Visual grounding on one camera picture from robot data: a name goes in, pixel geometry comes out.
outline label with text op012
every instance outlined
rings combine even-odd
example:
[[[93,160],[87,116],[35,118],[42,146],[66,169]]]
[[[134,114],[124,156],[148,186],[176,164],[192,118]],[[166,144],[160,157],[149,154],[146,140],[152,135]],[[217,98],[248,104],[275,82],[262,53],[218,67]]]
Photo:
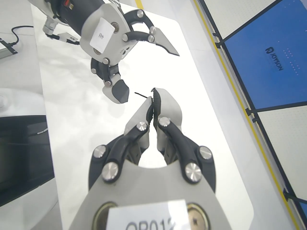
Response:
[[[98,50],[100,53],[103,53],[114,33],[114,30],[114,26],[101,17],[90,41],[90,46]]]
[[[115,207],[106,230],[191,230],[185,200]]]

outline black rubber fingertip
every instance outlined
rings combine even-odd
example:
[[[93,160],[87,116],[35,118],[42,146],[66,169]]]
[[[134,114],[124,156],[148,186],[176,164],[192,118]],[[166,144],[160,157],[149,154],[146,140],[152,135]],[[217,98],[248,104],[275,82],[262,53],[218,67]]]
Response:
[[[129,87],[124,80],[119,80],[113,85],[112,94],[121,104],[128,102]]]

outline white tabletop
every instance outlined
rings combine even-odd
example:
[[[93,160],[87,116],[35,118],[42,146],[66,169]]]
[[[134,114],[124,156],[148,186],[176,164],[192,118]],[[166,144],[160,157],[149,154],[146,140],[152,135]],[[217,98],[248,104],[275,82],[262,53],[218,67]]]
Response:
[[[122,5],[122,9],[127,12],[135,8]],[[154,87],[166,89],[179,103],[183,133],[212,150],[216,196],[233,229],[248,229],[253,218],[251,202],[179,24],[147,12],[180,57],[168,54],[162,47],[139,42],[119,63],[122,79],[130,88],[129,101],[119,105],[103,95],[103,82],[91,73],[90,57],[81,47],[47,38],[42,32],[45,16],[35,7],[32,11],[64,230],[88,192],[89,162],[94,148],[123,133],[127,121],[145,100],[134,92],[149,96]],[[138,24],[134,29],[146,31],[146,26]],[[70,28],[58,25],[55,34],[62,32],[78,37]],[[165,165],[156,149],[154,129],[140,165]],[[242,215],[250,220],[241,223]]]

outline metal screw cap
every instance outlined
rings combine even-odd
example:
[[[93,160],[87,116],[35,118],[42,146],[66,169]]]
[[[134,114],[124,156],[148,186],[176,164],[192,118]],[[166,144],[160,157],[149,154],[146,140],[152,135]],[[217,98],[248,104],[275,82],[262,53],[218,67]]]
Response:
[[[199,147],[199,152],[205,160],[210,160],[212,158],[212,152],[208,147],[205,146]]]
[[[198,183],[201,180],[202,177],[201,169],[195,163],[193,162],[188,163],[185,166],[184,170],[187,178],[189,178],[192,182]]]
[[[123,34],[122,40],[123,40],[124,42],[127,42],[127,41],[128,41],[128,36],[127,36],[127,34]]]
[[[107,64],[109,64],[109,60],[107,58],[103,58],[102,63],[107,65]]]
[[[114,33],[118,33],[118,31],[119,31],[119,25],[118,25],[118,23],[113,22],[113,23],[111,23],[111,25],[115,28],[115,29],[114,29]]]
[[[144,16],[144,12],[142,10],[137,11],[137,17],[142,18]]]
[[[101,54],[101,52],[99,52],[99,51],[96,50],[95,48],[94,48],[94,53],[97,54],[97,55],[100,55],[100,54]]]
[[[149,43],[154,42],[154,37],[153,37],[153,35],[149,35],[149,36],[148,36],[148,42],[149,42]]]
[[[137,127],[137,129],[139,129],[142,132],[142,131],[145,131],[147,129],[147,124],[145,122],[141,121],[136,125],[136,127]]]
[[[167,127],[170,123],[171,122],[167,117],[162,117],[162,118],[159,119],[159,124],[164,126],[164,127]]]
[[[151,34],[155,34],[156,33],[156,27],[154,27],[154,26],[151,26],[150,28],[149,28],[149,32],[151,33]]]
[[[94,149],[93,156],[95,158],[101,158],[101,157],[103,157],[105,152],[106,152],[106,146],[100,145],[100,146],[98,146]]]
[[[104,85],[107,86],[107,87],[110,87],[112,84],[111,84],[110,81],[105,81],[105,82],[104,82]]]
[[[115,162],[109,162],[104,165],[101,176],[104,181],[113,180],[118,174],[118,165]]]

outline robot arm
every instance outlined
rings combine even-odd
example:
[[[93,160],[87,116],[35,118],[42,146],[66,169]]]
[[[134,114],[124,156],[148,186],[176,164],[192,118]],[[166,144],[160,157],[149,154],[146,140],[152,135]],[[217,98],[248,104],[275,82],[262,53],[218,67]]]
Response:
[[[91,71],[104,82],[103,93],[113,102],[128,101],[129,88],[121,79],[118,63],[138,41],[163,47],[179,55],[162,31],[155,27],[143,10],[126,14],[117,0],[28,0],[47,20],[43,31],[53,36],[58,23],[69,25],[80,35],[81,48],[91,56]],[[133,24],[145,23],[149,33],[133,30]]]
[[[157,147],[167,166],[147,169],[138,163],[149,147],[152,119]],[[213,155],[207,147],[200,147],[183,135],[181,121],[181,108],[176,100],[164,89],[153,89],[153,98],[145,100],[126,124],[124,134],[94,150],[89,193],[70,230],[106,230],[108,210],[112,207],[181,199],[187,203],[192,230],[231,230],[215,196]]]

